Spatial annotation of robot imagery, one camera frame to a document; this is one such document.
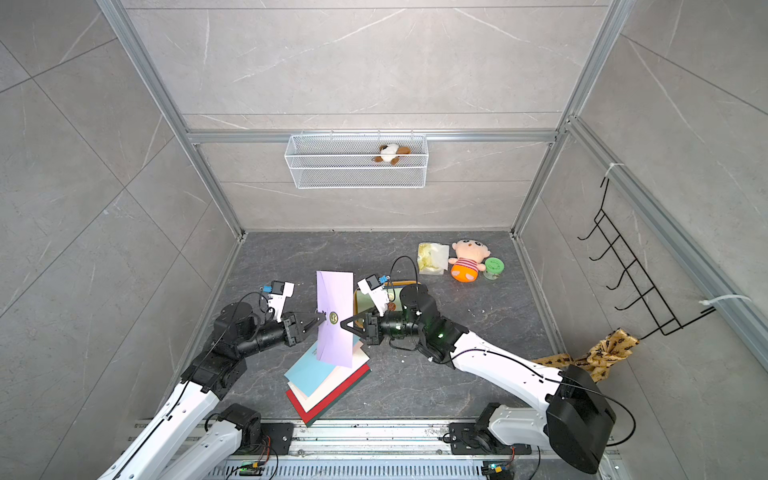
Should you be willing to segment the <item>yellow plastic storage box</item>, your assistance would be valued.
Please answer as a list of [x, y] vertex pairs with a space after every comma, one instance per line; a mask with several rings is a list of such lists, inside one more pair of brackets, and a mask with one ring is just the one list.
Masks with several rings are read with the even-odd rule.
[[366, 280], [360, 280], [354, 291], [354, 313], [371, 310], [373, 315], [382, 317], [387, 311], [401, 311], [400, 293], [406, 286], [414, 284], [413, 280], [403, 280], [370, 288]]

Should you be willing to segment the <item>light green envelope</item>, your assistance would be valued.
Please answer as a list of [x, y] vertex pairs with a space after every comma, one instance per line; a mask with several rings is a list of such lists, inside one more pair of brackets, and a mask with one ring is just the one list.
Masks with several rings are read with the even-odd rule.
[[386, 291], [382, 287], [365, 291], [357, 290], [355, 292], [355, 300], [356, 312], [358, 314], [372, 309], [374, 315], [382, 316], [387, 309]]

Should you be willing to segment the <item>pink envelope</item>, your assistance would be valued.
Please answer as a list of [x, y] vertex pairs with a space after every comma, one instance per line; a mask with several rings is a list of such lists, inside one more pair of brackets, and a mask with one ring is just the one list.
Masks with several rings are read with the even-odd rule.
[[349, 366], [337, 366], [334, 370], [335, 381], [337, 384], [344, 382], [362, 366], [369, 361], [369, 356], [362, 349], [362, 342], [358, 342], [352, 352], [351, 364]]

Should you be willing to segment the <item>purple envelope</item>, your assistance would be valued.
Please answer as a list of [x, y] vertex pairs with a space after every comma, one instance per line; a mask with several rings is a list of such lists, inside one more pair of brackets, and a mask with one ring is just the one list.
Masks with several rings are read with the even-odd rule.
[[353, 316], [353, 274], [338, 271], [317, 271], [317, 310], [326, 320], [318, 328], [317, 359], [341, 367], [353, 363], [354, 335], [341, 327], [341, 322]]

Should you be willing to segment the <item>light blue envelope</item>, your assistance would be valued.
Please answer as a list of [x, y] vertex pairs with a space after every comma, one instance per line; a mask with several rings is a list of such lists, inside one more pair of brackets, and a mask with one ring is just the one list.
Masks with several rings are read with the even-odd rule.
[[305, 396], [311, 396], [335, 369], [334, 365], [317, 358], [317, 350], [314, 343], [285, 373], [288, 382]]

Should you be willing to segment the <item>cream white envelope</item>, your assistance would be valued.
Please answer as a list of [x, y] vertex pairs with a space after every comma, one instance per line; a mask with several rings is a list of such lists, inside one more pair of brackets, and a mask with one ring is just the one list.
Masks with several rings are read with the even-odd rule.
[[296, 387], [294, 387], [289, 382], [287, 383], [288, 388], [292, 388], [293, 389], [293, 391], [295, 392], [296, 396], [301, 401], [301, 403], [304, 406], [304, 408], [306, 410], [308, 410], [314, 404], [316, 404], [319, 400], [321, 400], [323, 397], [325, 397], [331, 390], [333, 390], [336, 386], [339, 385], [335, 381], [334, 370], [326, 378], [326, 380], [315, 390], [315, 392], [311, 396], [305, 396], [301, 391], [299, 391]]

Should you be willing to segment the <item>red envelope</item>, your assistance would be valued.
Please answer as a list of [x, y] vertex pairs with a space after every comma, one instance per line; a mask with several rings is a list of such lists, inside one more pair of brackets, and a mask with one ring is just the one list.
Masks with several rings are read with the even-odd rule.
[[286, 391], [286, 396], [304, 425], [310, 427], [369, 373], [370, 367], [367, 364], [362, 365], [308, 410], [304, 408], [292, 388]]

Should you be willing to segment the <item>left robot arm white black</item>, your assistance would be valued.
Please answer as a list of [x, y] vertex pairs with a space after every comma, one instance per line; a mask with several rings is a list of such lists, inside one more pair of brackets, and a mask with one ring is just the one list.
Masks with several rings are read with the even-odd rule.
[[254, 308], [245, 300], [224, 307], [213, 341], [181, 374], [164, 406], [102, 479], [203, 479], [241, 448], [264, 441], [260, 415], [233, 404], [217, 413], [247, 369], [247, 358], [278, 345], [294, 346], [326, 320], [322, 312]]

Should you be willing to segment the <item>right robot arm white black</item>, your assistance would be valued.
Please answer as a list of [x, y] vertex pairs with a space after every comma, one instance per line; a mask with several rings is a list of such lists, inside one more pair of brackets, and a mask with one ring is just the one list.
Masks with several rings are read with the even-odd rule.
[[342, 329], [366, 345], [413, 337], [416, 351], [432, 363], [473, 374], [529, 406], [520, 413], [489, 403], [465, 432], [451, 431], [461, 447], [492, 455], [510, 454], [517, 445], [548, 447], [571, 467], [598, 472], [616, 415], [586, 370], [537, 364], [492, 345], [441, 314], [424, 285], [404, 286], [398, 310], [390, 308], [384, 288], [361, 290], [374, 305], [340, 319]]

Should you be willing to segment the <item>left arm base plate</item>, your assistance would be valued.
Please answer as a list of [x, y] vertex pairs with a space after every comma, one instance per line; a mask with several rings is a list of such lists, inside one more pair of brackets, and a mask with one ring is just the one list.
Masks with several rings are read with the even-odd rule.
[[292, 422], [262, 422], [261, 435], [257, 442], [263, 447], [267, 445], [280, 456], [283, 457], [289, 453], [294, 434], [295, 425]]

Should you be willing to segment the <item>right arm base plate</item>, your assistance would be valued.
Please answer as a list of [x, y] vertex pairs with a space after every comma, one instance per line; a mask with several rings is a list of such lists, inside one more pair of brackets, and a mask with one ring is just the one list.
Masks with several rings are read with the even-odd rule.
[[440, 437], [450, 446], [453, 455], [530, 455], [533, 449], [528, 444], [502, 444], [486, 430], [479, 430], [473, 423], [450, 423], [448, 431]]

